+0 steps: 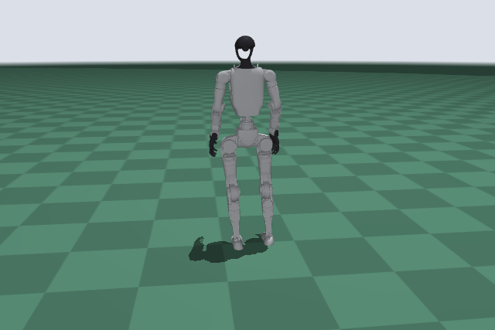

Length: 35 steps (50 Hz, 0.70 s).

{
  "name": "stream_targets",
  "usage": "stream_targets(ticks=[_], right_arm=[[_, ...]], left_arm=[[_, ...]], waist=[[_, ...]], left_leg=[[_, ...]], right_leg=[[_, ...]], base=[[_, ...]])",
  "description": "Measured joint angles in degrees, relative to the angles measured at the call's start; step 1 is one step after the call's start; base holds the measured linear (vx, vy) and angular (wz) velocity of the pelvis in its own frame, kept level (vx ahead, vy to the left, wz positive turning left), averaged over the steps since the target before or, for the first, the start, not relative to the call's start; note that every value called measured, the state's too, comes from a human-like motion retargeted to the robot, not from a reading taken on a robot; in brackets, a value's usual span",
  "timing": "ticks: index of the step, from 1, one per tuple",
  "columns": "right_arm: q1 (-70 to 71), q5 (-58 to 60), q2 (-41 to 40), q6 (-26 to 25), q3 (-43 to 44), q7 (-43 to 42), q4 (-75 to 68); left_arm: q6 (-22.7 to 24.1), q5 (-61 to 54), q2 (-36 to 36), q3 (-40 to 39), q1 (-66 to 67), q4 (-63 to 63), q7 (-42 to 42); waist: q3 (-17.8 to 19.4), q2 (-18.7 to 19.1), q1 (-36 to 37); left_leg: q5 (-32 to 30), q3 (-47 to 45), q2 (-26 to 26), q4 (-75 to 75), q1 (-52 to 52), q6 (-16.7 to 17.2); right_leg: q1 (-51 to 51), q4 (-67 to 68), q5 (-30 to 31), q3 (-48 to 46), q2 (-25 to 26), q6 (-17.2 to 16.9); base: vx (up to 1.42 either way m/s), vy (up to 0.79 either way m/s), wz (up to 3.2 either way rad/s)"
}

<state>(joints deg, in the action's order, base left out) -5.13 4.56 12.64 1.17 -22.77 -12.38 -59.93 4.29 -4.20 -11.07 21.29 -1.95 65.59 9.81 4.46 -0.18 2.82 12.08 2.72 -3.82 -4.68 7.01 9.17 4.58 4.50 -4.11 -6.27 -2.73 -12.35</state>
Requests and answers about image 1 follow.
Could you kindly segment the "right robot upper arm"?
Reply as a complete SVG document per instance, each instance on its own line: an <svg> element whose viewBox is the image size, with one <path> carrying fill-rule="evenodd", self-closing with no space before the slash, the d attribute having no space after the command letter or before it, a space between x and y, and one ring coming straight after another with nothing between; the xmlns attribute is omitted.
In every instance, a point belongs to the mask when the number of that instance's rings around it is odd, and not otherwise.
<svg viewBox="0 0 495 330"><path fill-rule="evenodd" d="M266 87L268 88L268 93L271 100L268 102L268 109L270 111L276 111L281 109L282 104L279 97L278 84L276 81L275 72L272 70L264 70L265 82L267 82Z"/></svg>

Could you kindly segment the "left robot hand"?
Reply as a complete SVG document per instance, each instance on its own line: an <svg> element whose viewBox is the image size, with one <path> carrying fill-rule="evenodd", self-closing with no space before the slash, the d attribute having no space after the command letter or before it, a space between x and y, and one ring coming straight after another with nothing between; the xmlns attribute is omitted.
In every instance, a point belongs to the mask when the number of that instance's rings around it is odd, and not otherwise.
<svg viewBox="0 0 495 330"><path fill-rule="evenodd" d="M214 143L215 143L215 144L217 143L217 142L216 142L216 140L217 140L217 133L212 133L212 136L210 135L210 151L209 151L209 153L210 153L210 155L212 155L213 157L215 157L215 156L216 156L216 155L215 155L215 154L216 154L216 152L214 152L214 151L217 151L217 149L215 149L215 148L213 147Z"/></svg>

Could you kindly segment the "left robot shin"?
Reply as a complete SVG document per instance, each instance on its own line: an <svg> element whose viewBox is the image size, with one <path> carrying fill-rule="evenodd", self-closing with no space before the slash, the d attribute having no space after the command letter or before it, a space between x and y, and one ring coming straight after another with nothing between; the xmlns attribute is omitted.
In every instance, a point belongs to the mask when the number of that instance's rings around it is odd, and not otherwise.
<svg viewBox="0 0 495 330"><path fill-rule="evenodd" d="M240 241L240 234L239 234L240 204L238 199L237 201L231 201L230 187L227 187L227 206L228 206L230 221L233 228L234 242L236 241L236 237Z"/></svg>

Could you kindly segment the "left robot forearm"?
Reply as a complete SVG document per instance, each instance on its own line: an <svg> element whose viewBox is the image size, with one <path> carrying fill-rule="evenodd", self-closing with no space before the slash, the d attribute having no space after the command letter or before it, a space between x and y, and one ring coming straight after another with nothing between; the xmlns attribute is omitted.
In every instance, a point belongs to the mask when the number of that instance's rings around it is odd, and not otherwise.
<svg viewBox="0 0 495 330"><path fill-rule="evenodd" d="M213 102L214 104L214 102ZM217 138L220 136L220 126L221 126L221 119L222 119L222 114L213 112L213 105L212 105L212 111L211 111L211 133L210 135L212 136L212 133L217 133Z"/></svg>

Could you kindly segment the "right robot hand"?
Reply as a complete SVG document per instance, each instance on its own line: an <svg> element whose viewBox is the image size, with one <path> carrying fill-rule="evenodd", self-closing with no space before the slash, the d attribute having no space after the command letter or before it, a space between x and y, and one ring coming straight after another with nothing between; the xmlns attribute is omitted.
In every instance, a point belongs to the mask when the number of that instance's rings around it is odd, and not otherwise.
<svg viewBox="0 0 495 330"><path fill-rule="evenodd" d="M278 153L278 151L279 151L278 130L276 130L274 134L275 134L275 136L273 136L272 134L269 134L269 135L270 135L270 138L271 138L271 140L272 140L272 142L273 142L271 152L274 150L274 151L272 152L272 154L274 154L274 153L275 153L275 155L276 155L276 154ZM276 152L275 152L275 151L276 151Z"/></svg>

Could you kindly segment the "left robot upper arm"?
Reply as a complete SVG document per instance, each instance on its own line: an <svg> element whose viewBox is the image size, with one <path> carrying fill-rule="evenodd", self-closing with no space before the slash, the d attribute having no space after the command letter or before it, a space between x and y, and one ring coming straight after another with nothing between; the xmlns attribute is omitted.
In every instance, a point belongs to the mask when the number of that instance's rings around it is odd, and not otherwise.
<svg viewBox="0 0 495 330"><path fill-rule="evenodd" d="M223 103L223 99L226 90L225 84L230 80L230 73L231 70L220 71L216 76L213 112L220 114L224 112L225 104Z"/></svg>

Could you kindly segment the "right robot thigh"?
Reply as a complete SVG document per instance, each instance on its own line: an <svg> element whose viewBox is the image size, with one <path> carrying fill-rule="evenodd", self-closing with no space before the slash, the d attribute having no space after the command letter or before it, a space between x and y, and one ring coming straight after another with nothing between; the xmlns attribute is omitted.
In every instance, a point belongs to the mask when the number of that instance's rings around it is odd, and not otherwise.
<svg viewBox="0 0 495 330"><path fill-rule="evenodd" d="M256 150L260 174L259 195L264 198L270 198L272 145L273 142L268 135L258 133Z"/></svg>

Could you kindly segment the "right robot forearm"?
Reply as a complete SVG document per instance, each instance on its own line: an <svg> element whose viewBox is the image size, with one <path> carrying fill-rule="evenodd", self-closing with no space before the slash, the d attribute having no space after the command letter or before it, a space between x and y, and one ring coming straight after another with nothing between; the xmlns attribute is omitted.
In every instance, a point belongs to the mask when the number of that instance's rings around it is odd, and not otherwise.
<svg viewBox="0 0 495 330"><path fill-rule="evenodd" d="M271 111L270 113L271 115L271 119L270 119L270 122L269 122L269 134L272 134L273 136L275 136L275 131L278 130L279 128L279 119L282 115L282 108L281 109L278 109L276 111Z"/></svg>

